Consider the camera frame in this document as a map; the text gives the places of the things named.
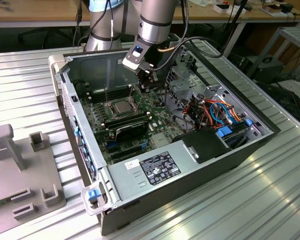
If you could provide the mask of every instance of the white sticker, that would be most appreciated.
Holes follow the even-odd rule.
[[[179,170],[179,168],[175,167],[175,168],[171,169],[171,172],[174,173],[175,171],[178,171],[178,170]]]
[[[128,161],[128,162],[126,162],[125,164],[125,167],[126,167],[126,169],[133,169],[133,168],[135,168],[135,167],[138,167],[138,166],[140,166],[140,163],[139,163],[139,159],[135,159],[135,160],[132,160],[132,161]]]

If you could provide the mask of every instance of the wooden desk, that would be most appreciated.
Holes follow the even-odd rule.
[[[77,8],[79,0],[9,0],[13,12],[0,9],[0,28],[18,28],[18,27],[61,27],[75,26]],[[294,17],[272,17],[262,10],[259,5],[252,5],[253,10],[247,11],[239,17],[238,26],[229,41],[224,55],[228,56],[235,45],[238,37],[247,23],[286,23],[297,22],[300,27],[300,16]],[[189,19],[193,24],[213,24],[226,23],[229,15],[220,14],[213,10],[212,5],[201,7],[189,2]],[[181,24],[181,8],[175,9],[173,22]],[[81,26],[90,25],[90,13],[87,7],[82,4],[82,22]]]

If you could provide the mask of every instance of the warning label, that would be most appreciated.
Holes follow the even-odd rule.
[[[181,173],[167,151],[139,163],[151,185],[157,185]]]

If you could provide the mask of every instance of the gray bracket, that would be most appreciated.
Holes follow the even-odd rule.
[[[49,146],[41,131],[29,134],[29,140],[34,152],[46,149]]]
[[[40,193],[42,202],[47,208],[59,203],[62,199],[55,184],[53,184],[53,192],[45,192],[44,189],[41,188]]]
[[[13,137],[10,124],[0,126],[0,233],[66,204],[49,136]]]
[[[11,201],[13,203],[18,203],[18,202],[20,202],[22,200],[25,200],[27,198],[32,197],[33,195],[34,195],[34,192],[31,191],[30,187],[27,187],[27,188],[22,189],[22,190],[20,190],[18,192],[12,193],[10,195],[10,197],[11,197]]]
[[[36,211],[37,211],[37,208],[31,202],[29,204],[26,204],[26,205],[23,205],[16,209],[13,209],[12,214],[13,214],[13,217],[15,220],[20,220],[20,219],[23,219],[24,217],[34,214]]]
[[[14,130],[10,124],[0,125],[0,160],[6,159],[9,153],[19,170],[22,171],[27,168],[26,162],[13,141],[13,137]]]

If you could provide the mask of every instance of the metal workbench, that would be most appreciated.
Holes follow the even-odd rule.
[[[204,51],[213,49],[203,42]],[[15,139],[47,133],[67,203],[65,207],[0,234],[0,239],[290,239],[300,238],[300,124],[226,58],[210,58],[281,132],[236,169],[106,237],[86,214],[83,182],[61,120],[48,56],[80,52],[60,48],[0,53],[0,123]],[[198,71],[213,84],[202,66]]]

